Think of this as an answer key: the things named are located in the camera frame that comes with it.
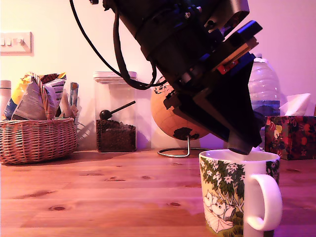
packaging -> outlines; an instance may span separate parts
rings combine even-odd
[[[281,159],[316,158],[316,117],[267,116],[265,151]]]
[[[135,72],[129,73],[136,79]],[[95,119],[99,152],[133,152],[136,150],[135,105],[101,119],[100,112],[112,112],[135,100],[135,89],[113,72],[95,72]]]
[[[21,79],[4,110],[4,120],[46,120],[40,88],[35,78],[39,77],[48,95],[48,102],[52,113],[56,114],[66,74],[48,74],[38,76],[28,72]]]

floral pattern box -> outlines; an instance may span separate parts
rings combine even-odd
[[[316,117],[267,116],[265,151],[281,159],[316,159]]]

snack bag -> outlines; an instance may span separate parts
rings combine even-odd
[[[50,109],[53,114],[56,114],[66,81],[66,73],[38,76],[28,72],[13,91],[4,110],[4,120],[47,120],[36,78],[43,83]]]

light switch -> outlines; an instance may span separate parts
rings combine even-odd
[[[17,39],[16,39],[16,42],[17,42],[19,45],[23,45],[23,44],[24,44],[24,39],[23,39],[23,38],[17,38]]]
[[[1,56],[10,56],[11,53],[30,55],[32,47],[31,32],[1,32]]]
[[[6,39],[6,45],[8,45],[8,46],[12,45],[12,39],[11,38],[7,38]]]

red component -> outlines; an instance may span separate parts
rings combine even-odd
[[[234,66],[236,66],[238,64],[238,60],[233,61],[230,64],[226,64],[226,65],[220,65],[217,70],[224,75],[225,73],[229,72],[230,69],[232,69]]]

